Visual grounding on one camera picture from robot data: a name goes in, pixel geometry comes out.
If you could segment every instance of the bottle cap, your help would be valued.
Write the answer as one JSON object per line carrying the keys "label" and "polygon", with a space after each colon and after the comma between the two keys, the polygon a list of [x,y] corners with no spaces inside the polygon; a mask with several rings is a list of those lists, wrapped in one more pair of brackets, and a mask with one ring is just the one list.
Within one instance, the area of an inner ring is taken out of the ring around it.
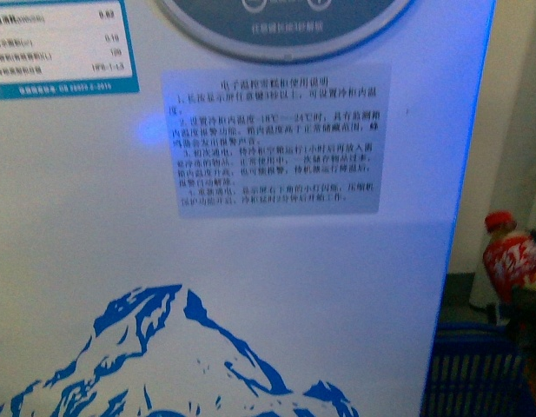
{"label": "bottle cap", "polygon": [[488,233],[492,233],[500,226],[508,223],[511,223],[514,227],[517,226],[517,222],[514,220],[510,211],[494,211],[486,216],[486,229]]}

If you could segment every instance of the energy label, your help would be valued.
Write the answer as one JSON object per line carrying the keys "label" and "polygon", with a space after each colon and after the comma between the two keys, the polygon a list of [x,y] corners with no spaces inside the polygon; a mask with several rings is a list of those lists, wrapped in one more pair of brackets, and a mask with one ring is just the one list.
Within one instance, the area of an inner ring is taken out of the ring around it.
{"label": "energy label", "polygon": [[0,4],[0,99],[137,91],[120,1]]}

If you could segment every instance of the sticker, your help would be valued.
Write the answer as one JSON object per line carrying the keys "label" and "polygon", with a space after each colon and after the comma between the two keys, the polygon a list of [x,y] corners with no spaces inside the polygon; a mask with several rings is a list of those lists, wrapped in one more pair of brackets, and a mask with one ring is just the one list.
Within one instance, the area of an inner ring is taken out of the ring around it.
{"label": "sticker", "polygon": [[138,90],[122,1],[0,3],[0,100]]}
{"label": "sticker", "polygon": [[333,54],[388,26],[410,0],[159,0],[191,36],[261,61]]}
{"label": "sticker", "polygon": [[375,213],[391,68],[163,74],[183,217]]}

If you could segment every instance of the blue plastic basket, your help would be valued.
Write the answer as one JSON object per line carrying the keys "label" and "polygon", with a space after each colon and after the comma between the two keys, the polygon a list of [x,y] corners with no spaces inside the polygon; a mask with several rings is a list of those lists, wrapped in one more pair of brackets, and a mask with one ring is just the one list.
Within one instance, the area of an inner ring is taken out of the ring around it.
{"label": "blue plastic basket", "polygon": [[504,328],[440,325],[420,416],[535,417],[523,368],[523,358]]}

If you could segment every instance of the wall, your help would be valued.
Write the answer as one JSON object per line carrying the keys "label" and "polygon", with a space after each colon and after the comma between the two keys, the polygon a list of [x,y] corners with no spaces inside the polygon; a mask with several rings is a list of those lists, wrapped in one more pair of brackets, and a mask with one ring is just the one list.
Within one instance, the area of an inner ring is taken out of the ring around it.
{"label": "wall", "polygon": [[526,225],[535,194],[536,0],[499,0],[449,272],[477,269],[490,209],[511,209]]}

